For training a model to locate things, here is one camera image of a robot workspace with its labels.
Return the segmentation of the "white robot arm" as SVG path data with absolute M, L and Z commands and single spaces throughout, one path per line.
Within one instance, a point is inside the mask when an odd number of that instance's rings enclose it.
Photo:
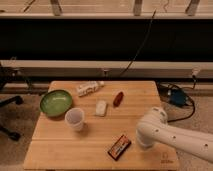
M 136 138 L 145 149 L 160 142 L 213 163 L 213 134 L 170 126 L 161 107 L 152 107 L 140 118 Z

